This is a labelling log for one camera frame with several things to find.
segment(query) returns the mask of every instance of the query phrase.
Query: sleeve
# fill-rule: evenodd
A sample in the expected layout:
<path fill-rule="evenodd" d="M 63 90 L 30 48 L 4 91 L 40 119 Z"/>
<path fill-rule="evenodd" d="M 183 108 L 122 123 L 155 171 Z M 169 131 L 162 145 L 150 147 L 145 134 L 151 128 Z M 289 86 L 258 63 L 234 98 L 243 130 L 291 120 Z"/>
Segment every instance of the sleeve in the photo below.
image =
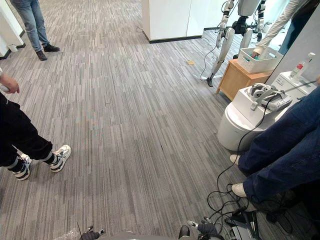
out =
<path fill-rule="evenodd" d="M 295 12 L 303 5 L 306 0 L 291 0 L 285 7 L 284 11 L 271 26 L 265 37 L 255 46 L 254 52 L 262 54 L 271 40 L 280 32 L 280 30 L 291 19 Z"/>

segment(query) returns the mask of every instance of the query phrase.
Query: spray bottle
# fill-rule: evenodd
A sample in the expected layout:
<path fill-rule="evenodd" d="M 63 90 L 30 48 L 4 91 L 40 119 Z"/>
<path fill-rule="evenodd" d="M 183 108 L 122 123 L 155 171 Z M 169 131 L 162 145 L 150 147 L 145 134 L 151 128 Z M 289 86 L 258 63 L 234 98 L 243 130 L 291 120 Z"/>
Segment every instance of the spray bottle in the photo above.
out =
<path fill-rule="evenodd" d="M 308 68 L 309 63 L 316 55 L 313 52 L 309 52 L 306 60 L 300 61 L 295 68 L 291 71 L 289 78 L 292 80 L 298 80 L 301 74 Z"/>

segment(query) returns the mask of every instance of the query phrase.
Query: baseboard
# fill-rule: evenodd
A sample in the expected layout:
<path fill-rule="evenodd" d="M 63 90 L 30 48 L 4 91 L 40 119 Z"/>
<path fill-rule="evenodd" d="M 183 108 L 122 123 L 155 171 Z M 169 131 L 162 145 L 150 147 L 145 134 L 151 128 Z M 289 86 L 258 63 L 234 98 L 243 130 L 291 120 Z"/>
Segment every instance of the baseboard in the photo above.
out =
<path fill-rule="evenodd" d="M 24 48 L 25 46 L 26 46 L 26 44 L 23 43 L 23 45 L 19 45 L 19 46 L 15 46 L 15 47 L 16 47 L 17 49 L 22 49 L 22 48 Z M 11 53 L 11 50 L 8 49 L 8 51 L 6 51 L 6 53 L 5 53 L 4 56 L 0 56 L 0 60 L 7 59 L 7 57 L 9 57 L 10 53 Z"/>
<path fill-rule="evenodd" d="M 20 33 L 19 37 L 21 38 L 25 34 L 25 30 L 22 29 L 22 32 Z"/>
<path fill-rule="evenodd" d="M 174 38 L 165 38 L 165 39 L 157 39 L 157 40 L 150 40 L 148 36 L 143 32 L 146 39 L 150 44 L 158 44 L 158 43 L 166 43 L 166 42 L 174 42 L 174 41 L 183 41 L 183 40 L 190 40 L 190 39 L 200 39 L 202 38 L 201 35 L 197 36 L 184 36 L 184 37 L 174 37 Z"/>
<path fill-rule="evenodd" d="M 203 31 L 207 31 L 207 30 L 217 30 L 217 29 L 219 29 L 219 27 L 205 27 L 205 28 L 203 29 Z"/>
<path fill-rule="evenodd" d="M 4 59 L 6 59 L 7 57 L 9 57 L 10 53 L 11 53 L 11 50 L 9 49 L 8 51 L 6 51 L 6 53 L 5 53 L 4 56 L 0 56 L 0 60 L 4 60 Z"/>
<path fill-rule="evenodd" d="M 25 43 L 23 43 L 23 45 L 19 45 L 19 46 L 15 46 L 17 49 L 22 49 L 22 48 L 24 48 L 26 46 L 26 44 Z"/>

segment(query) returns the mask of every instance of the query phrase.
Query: plastic basket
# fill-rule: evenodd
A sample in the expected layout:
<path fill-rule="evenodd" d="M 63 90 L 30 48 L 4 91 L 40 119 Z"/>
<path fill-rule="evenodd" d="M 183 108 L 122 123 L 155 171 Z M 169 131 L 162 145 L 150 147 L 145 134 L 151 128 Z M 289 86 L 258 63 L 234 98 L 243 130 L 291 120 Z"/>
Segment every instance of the plastic basket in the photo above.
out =
<path fill-rule="evenodd" d="M 254 47 L 241 48 L 238 56 L 238 64 L 248 73 L 261 73 L 276 68 L 283 55 L 271 47 L 266 47 L 258 59 L 251 57 Z"/>

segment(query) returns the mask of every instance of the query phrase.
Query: wooden side table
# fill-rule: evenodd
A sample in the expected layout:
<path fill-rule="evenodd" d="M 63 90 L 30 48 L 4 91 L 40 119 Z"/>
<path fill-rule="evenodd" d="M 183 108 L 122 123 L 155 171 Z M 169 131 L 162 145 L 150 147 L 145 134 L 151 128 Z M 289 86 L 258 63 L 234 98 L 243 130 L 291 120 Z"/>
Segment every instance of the wooden side table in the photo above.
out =
<path fill-rule="evenodd" d="M 237 63 L 237 59 L 232 59 L 228 63 L 216 93 L 222 91 L 232 101 L 239 89 L 256 83 L 264 84 L 272 72 L 248 73 Z"/>

